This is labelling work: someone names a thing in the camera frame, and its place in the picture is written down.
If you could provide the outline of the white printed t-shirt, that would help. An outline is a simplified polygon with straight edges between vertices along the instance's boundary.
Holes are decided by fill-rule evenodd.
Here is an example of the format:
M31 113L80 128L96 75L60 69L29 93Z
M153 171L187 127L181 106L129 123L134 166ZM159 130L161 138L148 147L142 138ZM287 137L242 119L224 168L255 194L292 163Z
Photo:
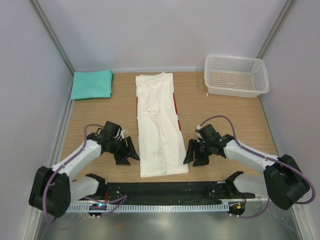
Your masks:
M188 173L173 74L138 75L135 83L140 177Z

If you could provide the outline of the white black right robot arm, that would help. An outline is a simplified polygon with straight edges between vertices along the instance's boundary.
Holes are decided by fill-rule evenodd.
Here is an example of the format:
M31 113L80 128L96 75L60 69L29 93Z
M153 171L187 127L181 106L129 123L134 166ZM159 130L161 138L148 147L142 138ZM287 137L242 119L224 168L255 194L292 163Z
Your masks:
M280 209L288 210L311 188L296 161L289 155L266 154L238 141L235 135L221 136L211 124L198 126L197 139L190 139L184 164L209 164L211 155L241 162L263 175L263 193Z

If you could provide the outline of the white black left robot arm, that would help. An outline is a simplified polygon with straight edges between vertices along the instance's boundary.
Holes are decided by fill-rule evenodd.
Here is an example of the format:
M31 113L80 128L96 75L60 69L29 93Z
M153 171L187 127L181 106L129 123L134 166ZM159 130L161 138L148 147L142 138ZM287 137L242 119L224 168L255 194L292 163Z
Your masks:
M82 144L68 157L51 167L41 166L35 173L28 203L55 218L62 217L78 200L101 200L107 194L106 180L88 173L81 180L76 176L104 153L113 155L117 165L130 165L129 158L139 160L132 138L111 121L97 125L97 130L84 133Z

